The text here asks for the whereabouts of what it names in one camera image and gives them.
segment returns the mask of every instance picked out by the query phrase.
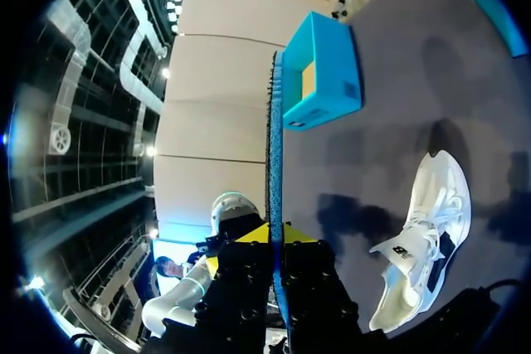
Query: white sneaker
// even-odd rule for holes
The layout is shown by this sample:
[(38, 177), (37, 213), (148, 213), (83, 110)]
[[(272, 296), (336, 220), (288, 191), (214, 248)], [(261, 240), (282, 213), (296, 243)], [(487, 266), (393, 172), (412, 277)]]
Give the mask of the white sneaker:
[(465, 174), (446, 151), (427, 154), (417, 170), (402, 232), (370, 249), (386, 256), (383, 296), (371, 330), (393, 331), (427, 311), (444, 283), (446, 266), (470, 231)]

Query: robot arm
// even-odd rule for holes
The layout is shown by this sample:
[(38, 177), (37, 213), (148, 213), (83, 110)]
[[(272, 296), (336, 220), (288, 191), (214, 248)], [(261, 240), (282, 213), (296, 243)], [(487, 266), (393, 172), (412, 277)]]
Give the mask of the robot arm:
[(202, 257), (186, 274), (181, 282), (164, 296), (152, 298), (142, 310), (142, 322), (151, 332), (162, 335), (166, 329), (165, 318), (195, 325), (192, 309), (202, 299), (212, 282), (212, 275), (207, 267), (206, 257)]

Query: shoe logo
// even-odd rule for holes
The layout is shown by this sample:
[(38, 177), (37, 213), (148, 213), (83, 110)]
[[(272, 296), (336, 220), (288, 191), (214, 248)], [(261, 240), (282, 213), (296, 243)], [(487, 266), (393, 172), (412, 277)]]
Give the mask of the shoe logo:
[(392, 248), (392, 250), (397, 255), (400, 255), (403, 259), (410, 259), (411, 257), (413, 257), (413, 255), (411, 253), (409, 253), (407, 250), (405, 250), (401, 246), (395, 246), (394, 248)]

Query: white duct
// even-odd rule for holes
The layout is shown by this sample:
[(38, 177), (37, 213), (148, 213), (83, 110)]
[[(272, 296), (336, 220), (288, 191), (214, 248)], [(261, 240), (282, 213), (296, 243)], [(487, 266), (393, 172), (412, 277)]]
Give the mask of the white duct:
[(48, 146), (50, 155), (64, 155), (71, 145), (68, 122), (81, 72), (89, 58), (91, 37), (89, 26), (70, 0), (56, 0), (48, 10), (47, 17), (74, 46), (74, 54), (66, 67), (51, 117)]
[(144, 38), (147, 38), (151, 47), (157, 54), (158, 58), (164, 58), (168, 55), (168, 48), (163, 46), (157, 37), (153, 24), (148, 19), (148, 12), (142, 0), (129, 0), (133, 8), (134, 15), (139, 20), (139, 27), (131, 38), (124, 58), (119, 66), (119, 79), (124, 89), (135, 97), (140, 103), (145, 104), (153, 112), (160, 114), (163, 102), (140, 80), (137, 78), (131, 68), (134, 59), (139, 53)]
[(142, 132), (144, 131), (144, 119), (146, 116), (146, 104), (140, 103), (139, 113), (136, 118), (134, 126), (133, 138), (133, 155), (135, 157), (142, 157), (144, 155), (144, 145), (142, 144)]

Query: gray carpet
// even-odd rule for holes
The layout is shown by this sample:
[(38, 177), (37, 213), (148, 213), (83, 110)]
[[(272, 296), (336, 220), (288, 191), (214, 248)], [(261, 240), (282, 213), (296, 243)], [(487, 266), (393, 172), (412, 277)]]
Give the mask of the gray carpet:
[(473, 201), (469, 238), (428, 315), (465, 287), (523, 273), (531, 246), (531, 67), (529, 58), (510, 58), (472, 0), (372, 0), (352, 27), (364, 108), (285, 132), (284, 220), (334, 247), (368, 330), (386, 266), (368, 249), (402, 228), (426, 151), (444, 148), (458, 159)]

